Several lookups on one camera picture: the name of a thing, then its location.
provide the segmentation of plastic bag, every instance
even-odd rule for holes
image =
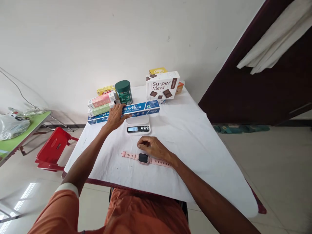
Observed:
[[[29,125],[29,120],[18,121],[9,115],[0,115],[0,140],[11,139],[22,134]]]

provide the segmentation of orange shirt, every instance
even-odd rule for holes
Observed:
[[[79,199],[71,190],[54,193],[29,231],[33,233],[81,233],[77,231]],[[190,233],[181,207],[171,198],[114,189],[104,226],[85,233]]]

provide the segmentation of red chair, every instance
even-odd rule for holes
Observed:
[[[58,160],[65,149],[66,145],[70,145],[69,140],[78,141],[62,128],[57,127],[45,145],[37,155],[35,163],[38,163],[38,168],[49,171],[63,171],[64,167],[58,165]]]

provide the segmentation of tiled floor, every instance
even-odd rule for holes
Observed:
[[[78,129],[72,135],[79,137],[81,132]],[[27,233],[61,183],[61,172],[40,170],[34,163],[50,134],[32,137],[24,147],[26,152],[41,144],[39,147],[26,156],[17,152],[0,168],[0,205],[23,214],[0,224],[0,234]],[[275,127],[269,132],[219,136],[268,211],[251,219],[256,228],[262,234],[311,233],[311,130]],[[62,154],[60,165],[66,163],[74,147],[73,141]],[[85,185],[80,196],[79,230],[103,225],[108,197],[109,188]],[[188,208],[192,233],[218,233],[196,204],[188,204]]]

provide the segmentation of slipper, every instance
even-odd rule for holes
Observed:
[[[241,134],[242,130],[239,128],[230,128],[228,125],[216,125],[214,126],[214,130],[217,133],[222,134]]]
[[[266,125],[240,125],[239,129],[244,133],[266,132],[270,130]]]

